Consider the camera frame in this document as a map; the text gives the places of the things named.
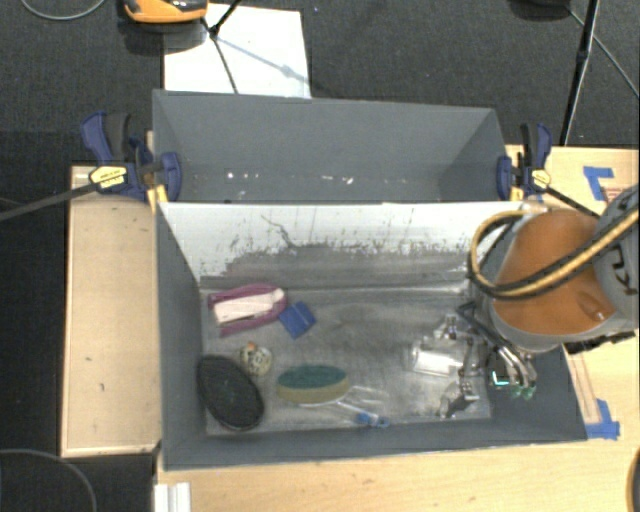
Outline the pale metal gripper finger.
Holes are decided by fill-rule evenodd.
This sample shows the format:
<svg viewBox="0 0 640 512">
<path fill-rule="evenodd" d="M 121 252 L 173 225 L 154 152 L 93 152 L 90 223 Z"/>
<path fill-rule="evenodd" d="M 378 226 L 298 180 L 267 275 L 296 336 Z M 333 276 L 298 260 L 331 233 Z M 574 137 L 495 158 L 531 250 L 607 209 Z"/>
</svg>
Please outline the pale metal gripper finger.
<svg viewBox="0 0 640 512">
<path fill-rule="evenodd" d="M 467 378 L 466 371 L 460 369 L 440 397 L 438 417 L 453 418 L 456 413 L 466 410 L 479 399 L 480 396 Z"/>
<path fill-rule="evenodd" d="M 473 337 L 464 330 L 465 324 L 457 314 L 447 314 L 433 331 L 433 345 L 441 350 L 466 350 L 473 345 Z"/>
</svg>

